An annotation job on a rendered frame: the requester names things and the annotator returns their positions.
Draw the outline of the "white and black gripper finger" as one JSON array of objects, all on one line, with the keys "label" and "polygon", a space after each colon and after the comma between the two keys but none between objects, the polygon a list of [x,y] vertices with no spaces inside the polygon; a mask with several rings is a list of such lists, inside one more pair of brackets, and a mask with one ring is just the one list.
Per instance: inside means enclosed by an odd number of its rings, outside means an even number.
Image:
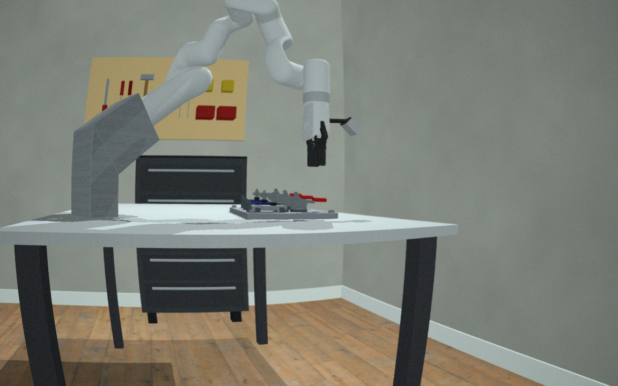
[{"label": "white and black gripper finger", "polygon": [[313,164],[314,151],[315,151],[314,141],[312,141],[312,139],[309,139],[306,141],[306,144],[307,144],[307,166],[318,167]]},{"label": "white and black gripper finger", "polygon": [[326,141],[328,139],[328,132],[325,127],[324,121],[320,122],[321,138],[314,137],[315,151],[314,161],[315,166],[324,166],[326,164]]}]

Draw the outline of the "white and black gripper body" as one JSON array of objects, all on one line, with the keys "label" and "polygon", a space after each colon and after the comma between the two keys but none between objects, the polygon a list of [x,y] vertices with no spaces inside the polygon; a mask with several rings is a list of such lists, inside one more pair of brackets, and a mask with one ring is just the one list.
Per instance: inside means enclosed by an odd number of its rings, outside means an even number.
[{"label": "white and black gripper body", "polygon": [[329,137],[329,107],[328,102],[304,102],[302,140],[321,138],[320,122],[324,121]]}]

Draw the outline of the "toggle clamp with red handle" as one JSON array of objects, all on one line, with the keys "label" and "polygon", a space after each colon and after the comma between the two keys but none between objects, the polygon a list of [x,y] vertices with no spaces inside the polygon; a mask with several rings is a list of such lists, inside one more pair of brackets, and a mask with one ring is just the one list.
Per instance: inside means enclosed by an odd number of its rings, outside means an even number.
[{"label": "toggle clamp with red handle", "polygon": [[[280,195],[280,193],[277,190],[277,188],[275,188],[275,190],[273,192],[275,193],[275,195]],[[253,193],[253,195],[255,195],[254,200],[260,200],[259,195],[262,195],[262,193],[259,193],[258,189],[256,189],[256,191]],[[267,193],[267,195],[272,195],[272,193]],[[280,200],[276,200],[275,203],[280,205]]]}]

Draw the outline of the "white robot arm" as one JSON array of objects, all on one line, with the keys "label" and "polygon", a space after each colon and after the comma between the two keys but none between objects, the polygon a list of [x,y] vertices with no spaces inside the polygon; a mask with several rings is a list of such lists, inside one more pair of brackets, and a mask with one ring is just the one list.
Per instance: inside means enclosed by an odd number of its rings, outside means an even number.
[{"label": "white robot arm", "polygon": [[303,90],[303,103],[330,103],[329,63],[313,59],[302,66],[285,56],[284,50],[292,45],[293,39],[276,0],[225,0],[225,7],[229,16],[209,24],[201,41],[182,46],[165,83],[141,98],[153,125],[208,90],[212,74],[204,66],[215,64],[230,34],[252,24],[254,16],[267,44],[264,64],[272,80]]}]

